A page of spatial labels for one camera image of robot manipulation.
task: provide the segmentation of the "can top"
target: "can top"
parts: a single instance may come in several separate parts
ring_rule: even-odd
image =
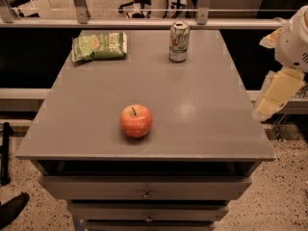
[[[189,24],[186,22],[178,21],[174,22],[172,26],[176,29],[186,29],[189,27]]]

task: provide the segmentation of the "gray tabletop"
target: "gray tabletop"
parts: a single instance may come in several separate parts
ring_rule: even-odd
[[[45,160],[269,161],[267,136],[219,31],[191,31],[188,58],[168,58],[169,31],[128,31],[128,56],[68,57],[16,156]],[[119,126],[128,105],[151,111],[144,138]]]

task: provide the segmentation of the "green snack bag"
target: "green snack bag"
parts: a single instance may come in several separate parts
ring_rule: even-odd
[[[101,33],[73,40],[73,62],[122,59],[127,55],[125,33]]]

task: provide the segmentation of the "apple stem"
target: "apple stem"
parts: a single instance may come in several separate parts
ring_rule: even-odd
[[[135,109],[132,107],[132,110],[133,110],[133,112],[134,112],[134,116],[136,115],[136,111],[135,111]]]

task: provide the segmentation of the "drawer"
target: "drawer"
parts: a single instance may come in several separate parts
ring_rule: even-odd
[[[162,221],[144,223],[137,221],[86,221],[88,229],[100,231],[212,231],[211,222]]]
[[[173,204],[157,202],[69,203],[67,209],[79,219],[139,220],[145,222],[162,220],[216,221],[221,220],[228,212],[228,207],[221,205],[185,204],[181,201]]]
[[[42,176],[40,183],[59,199],[231,200],[251,184],[247,177]]]

